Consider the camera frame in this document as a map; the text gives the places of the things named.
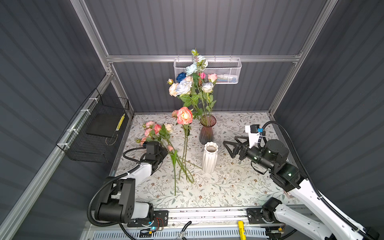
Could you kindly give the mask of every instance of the black wire basket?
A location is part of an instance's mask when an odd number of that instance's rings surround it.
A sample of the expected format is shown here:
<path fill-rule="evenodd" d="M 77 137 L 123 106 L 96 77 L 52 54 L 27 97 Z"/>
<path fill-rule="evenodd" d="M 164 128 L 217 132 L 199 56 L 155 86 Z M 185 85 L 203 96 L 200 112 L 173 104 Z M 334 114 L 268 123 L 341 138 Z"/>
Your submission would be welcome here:
<path fill-rule="evenodd" d="M 128 111 L 128 99 L 99 94 L 88 109 L 80 110 L 79 121 L 71 127 L 77 114 L 74 115 L 56 145 L 71 160 L 100 163 L 114 161 L 129 122 Z M 98 133 L 98 129 L 105 125 L 109 126 L 107 135 Z M 69 136 L 63 142 L 62 137 L 67 132 Z"/>

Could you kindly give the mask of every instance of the yellow cylinder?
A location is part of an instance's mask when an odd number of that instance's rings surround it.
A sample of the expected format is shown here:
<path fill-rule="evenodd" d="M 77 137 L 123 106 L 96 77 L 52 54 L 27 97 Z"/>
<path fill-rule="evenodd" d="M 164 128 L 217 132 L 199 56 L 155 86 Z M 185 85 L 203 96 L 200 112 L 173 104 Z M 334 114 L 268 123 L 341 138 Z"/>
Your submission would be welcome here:
<path fill-rule="evenodd" d="M 240 240 L 246 240 L 247 238 L 245 237 L 244 222 L 238 221 L 237 224 L 239 225 Z"/>

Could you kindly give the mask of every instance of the white wire basket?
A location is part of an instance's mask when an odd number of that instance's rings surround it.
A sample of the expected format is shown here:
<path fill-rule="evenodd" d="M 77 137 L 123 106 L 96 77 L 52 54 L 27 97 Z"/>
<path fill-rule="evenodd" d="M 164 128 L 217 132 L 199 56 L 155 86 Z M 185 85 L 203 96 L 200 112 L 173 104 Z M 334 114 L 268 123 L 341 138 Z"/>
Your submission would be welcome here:
<path fill-rule="evenodd" d="M 236 84 L 239 82 L 241 61 L 240 58 L 230 58 L 228 61 L 208 59 L 208 66 L 204 69 L 205 81 L 208 81 L 209 74 L 217 74 L 216 84 Z M 175 79 L 180 73 L 185 73 L 185 68 L 192 64 L 192 60 L 175 58 L 173 67 Z"/>

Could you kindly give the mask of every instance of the floral tablecloth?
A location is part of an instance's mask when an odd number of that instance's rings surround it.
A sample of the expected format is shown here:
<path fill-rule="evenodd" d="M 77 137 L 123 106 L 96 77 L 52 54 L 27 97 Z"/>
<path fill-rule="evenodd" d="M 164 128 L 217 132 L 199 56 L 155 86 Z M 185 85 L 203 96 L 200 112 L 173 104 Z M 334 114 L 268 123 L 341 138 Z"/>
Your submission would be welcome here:
<path fill-rule="evenodd" d="M 283 190 L 273 183 L 269 174 L 261 175 L 255 172 L 250 160 L 240 161 L 238 157 L 232 159 L 223 141 L 234 141 L 235 136 L 247 136 L 244 126 L 268 122 L 267 113 L 220 113 L 214 114 L 217 124 L 214 126 L 214 142 L 219 146 L 218 163 L 215 172 L 207 174 L 200 168 L 187 163 L 187 167 L 194 176 L 195 183 L 187 182 L 185 176 L 178 176 L 176 196 L 174 195 L 174 174 L 172 160 L 169 155 L 164 159 L 162 166 L 152 176 L 148 177 L 136 188 L 136 201 L 151 202 L 155 208 L 181 208 L 181 207 L 234 207 L 259 206 L 270 197 L 280 199 L 285 204 L 300 204 L 296 198 L 289 199 Z M 143 123 L 155 121 L 159 124 L 175 124 L 176 120 L 171 114 L 135 115 L 129 132 L 124 151 L 139 147 L 135 138 L 144 136 Z M 199 142 L 201 125 L 198 121 L 191 124 L 192 130 L 188 137 L 187 161 L 201 166 L 204 146 Z M 175 125 L 171 133 L 174 147 L 182 152 L 184 132 L 181 125 Z M 271 125 L 266 128 L 267 139 L 277 139 Z M 130 152 L 127 156 L 140 158 L 145 150 Z M 135 163 L 123 157 L 116 175 L 127 172 Z"/>

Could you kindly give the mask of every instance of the gray corrugated wall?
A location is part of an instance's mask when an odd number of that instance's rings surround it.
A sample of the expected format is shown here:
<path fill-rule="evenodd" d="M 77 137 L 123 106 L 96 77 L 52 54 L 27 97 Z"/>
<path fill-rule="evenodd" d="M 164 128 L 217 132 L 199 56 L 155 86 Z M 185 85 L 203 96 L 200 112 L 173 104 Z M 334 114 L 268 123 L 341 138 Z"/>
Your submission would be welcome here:
<path fill-rule="evenodd" d="M 298 54 L 325 1 L 86 0 L 110 55 Z M 168 95 L 172 63 L 115 63 L 135 112 L 182 106 Z M 215 111 L 268 110 L 291 63 L 243 63 L 215 87 Z"/>
<path fill-rule="evenodd" d="M 383 13 L 339 0 L 275 114 L 319 190 L 365 226 L 384 215 Z"/>
<path fill-rule="evenodd" d="M 2 222 L 105 71 L 69 0 L 0 1 L 0 43 Z M 75 168 L 82 168 L 85 176 L 78 179 L 73 173 Z M 48 225 L 54 230 L 65 226 L 66 235 L 75 239 L 79 232 L 72 230 L 79 226 L 78 222 L 67 224 L 80 216 L 72 215 L 68 205 L 76 204 L 72 202 L 76 194 L 89 197 L 90 189 L 97 187 L 93 181 L 102 179 L 106 172 L 102 165 L 64 161 L 55 173 L 63 182 L 49 182 L 26 219 L 38 216 L 33 226 L 26 221 L 19 232 L 44 232 Z M 50 209 L 53 202 L 63 210 L 59 215 Z M 33 233 L 27 235 L 30 239 L 44 239 Z M 20 238 L 28 239 L 18 233 L 15 239 Z"/>
<path fill-rule="evenodd" d="M 163 112 L 181 108 L 169 95 L 172 63 L 114 63 L 136 112 Z M 243 63 L 238 84 L 218 84 L 215 111 L 268 110 L 292 63 Z"/>

